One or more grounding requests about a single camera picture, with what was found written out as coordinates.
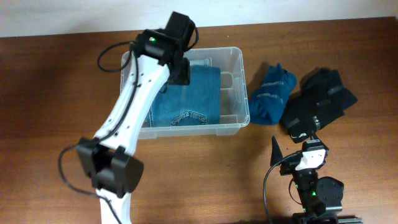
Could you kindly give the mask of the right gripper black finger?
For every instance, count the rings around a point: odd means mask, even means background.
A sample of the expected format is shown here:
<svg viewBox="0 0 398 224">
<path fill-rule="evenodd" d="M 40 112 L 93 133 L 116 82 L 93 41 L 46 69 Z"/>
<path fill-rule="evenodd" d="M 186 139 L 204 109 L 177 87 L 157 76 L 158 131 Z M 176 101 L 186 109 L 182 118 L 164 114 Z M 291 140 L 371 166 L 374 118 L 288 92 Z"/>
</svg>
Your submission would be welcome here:
<svg viewBox="0 0 398 224">
<path fill-rule="evenodd" d="M 313 117 L 313 129 L 310 136 L 311 140 L 318 139 L 316 132 L 320 129 L 320 121 L 317 116 Z"/>
<path fill-rule="evenodd" d="M 280 150 L 279 144 L 276 140 L 276 137 L 272 137 L 272 152 L 271 152 L 271 160 L 270 160 L 270 166 L 274 166 L 278 164 L 282 159 L 283 159 L 282 152 Z"/>
</svg>

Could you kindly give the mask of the black garment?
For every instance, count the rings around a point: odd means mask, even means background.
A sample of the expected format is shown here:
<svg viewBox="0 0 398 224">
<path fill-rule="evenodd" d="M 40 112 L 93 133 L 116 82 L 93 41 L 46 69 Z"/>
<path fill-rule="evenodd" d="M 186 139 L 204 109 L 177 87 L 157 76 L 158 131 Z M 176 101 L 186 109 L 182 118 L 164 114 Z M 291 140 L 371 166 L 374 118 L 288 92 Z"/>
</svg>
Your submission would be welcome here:
<svg viewBox="0 0 398 224">
<path fill-rule="evenodd" d="M 299 143 L 311 136 L 314 116 L 318 117 L 321 130 L 357 101 L 337 70 L 322 68 L 305 81 L 299 96 L 287 102 L 280 123 L 293 142 Z"/>
</svg>

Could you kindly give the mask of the light blue jeans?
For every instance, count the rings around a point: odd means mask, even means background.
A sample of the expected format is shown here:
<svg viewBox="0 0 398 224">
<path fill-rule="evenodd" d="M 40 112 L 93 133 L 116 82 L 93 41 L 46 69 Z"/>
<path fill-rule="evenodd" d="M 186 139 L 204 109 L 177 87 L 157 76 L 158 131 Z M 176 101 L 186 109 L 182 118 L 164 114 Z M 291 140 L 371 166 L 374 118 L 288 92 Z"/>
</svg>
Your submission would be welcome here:
<svg viewBox="0 0 398 224">
<path fill-rule="evenodd" d="M 211 67 L 212 66 L 211 58 L 191 60 L 190 61 L 190 66 Z"/>
</svg>

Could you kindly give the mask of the teal garment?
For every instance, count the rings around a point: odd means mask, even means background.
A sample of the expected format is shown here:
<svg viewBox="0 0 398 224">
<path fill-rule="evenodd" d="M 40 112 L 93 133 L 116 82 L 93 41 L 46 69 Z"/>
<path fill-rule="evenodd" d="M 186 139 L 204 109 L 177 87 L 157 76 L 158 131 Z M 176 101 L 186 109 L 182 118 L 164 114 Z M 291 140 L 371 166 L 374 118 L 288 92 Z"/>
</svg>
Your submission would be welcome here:
<svg viewBox="0 0 398 224">
<path fill-rule="evenodd" d="M 269 126 L 278 124 L 296 84 L 297 77 L 280 63 L 270 65 L 260 87 L 249 100 L 250 122 Z"/>
</svg>

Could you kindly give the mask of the dark blue jeans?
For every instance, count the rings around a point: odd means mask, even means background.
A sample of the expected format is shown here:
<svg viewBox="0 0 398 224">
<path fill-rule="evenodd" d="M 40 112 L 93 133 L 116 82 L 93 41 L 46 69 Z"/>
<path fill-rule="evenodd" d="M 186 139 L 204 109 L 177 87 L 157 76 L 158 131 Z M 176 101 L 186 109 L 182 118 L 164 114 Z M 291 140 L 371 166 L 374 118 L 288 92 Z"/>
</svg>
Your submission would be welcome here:
<svg viewBox="0 0 398 224">
<path fill-rule="evenodd" d="M 144 120 L 148 128 L 219 124 L 221 71 L 217 67 L 190 67 L 189 85 L 163 86 Z"/>
</svg>

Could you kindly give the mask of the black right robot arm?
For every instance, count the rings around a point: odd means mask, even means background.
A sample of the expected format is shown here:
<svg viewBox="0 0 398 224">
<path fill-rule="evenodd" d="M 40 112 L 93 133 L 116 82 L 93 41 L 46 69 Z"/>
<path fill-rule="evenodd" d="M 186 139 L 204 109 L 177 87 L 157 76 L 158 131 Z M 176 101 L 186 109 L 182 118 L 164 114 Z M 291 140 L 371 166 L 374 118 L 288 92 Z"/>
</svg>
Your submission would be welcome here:
<svg viewBox="0 0 398 224">
<path fill-rule="evenodd" d="M 343 210 L 344 183 L 326 176 L 319 178 L 317 170 L 325 163 L 329 148 L 315 133 L 304 141 L 302 149 L 283 156 L 276 138 L 272 137 L 270 169 L 263 180 L 263 200 L 268 221 L 272 223 L 266 200 L 266 182 L 272 170 L 280 168 L 280 175 L 291 175 L 290 185 L 295 185 L 302 213 L 292 215 L 292 223 L 362 223 L 358 217 L 339 217 Z"/>
</svg>

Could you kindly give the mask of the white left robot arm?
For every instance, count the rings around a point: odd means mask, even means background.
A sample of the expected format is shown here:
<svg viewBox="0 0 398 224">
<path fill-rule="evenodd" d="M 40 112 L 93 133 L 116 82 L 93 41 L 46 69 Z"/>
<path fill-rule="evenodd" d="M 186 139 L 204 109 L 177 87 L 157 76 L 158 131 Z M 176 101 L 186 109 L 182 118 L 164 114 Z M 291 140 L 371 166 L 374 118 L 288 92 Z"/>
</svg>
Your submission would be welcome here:
<svg viewBox="0 0 398 224">
<path fill-rule="evenodd" d="M 130 223 L 131 194 L 144 165 L 133 155 L 139 132 L 158 92 L 164 85 L 189 85 L 186 51 L 198 37 L 186 15 L 171 13 L 163 29 L 146 29 L 127 42 L 129 55 L 123 68 L 131 72 L 107 120 L 93 139 L 82 138 L 74 147 L 82 168 L 100 200 L 102 223 Z"/>
</svg>

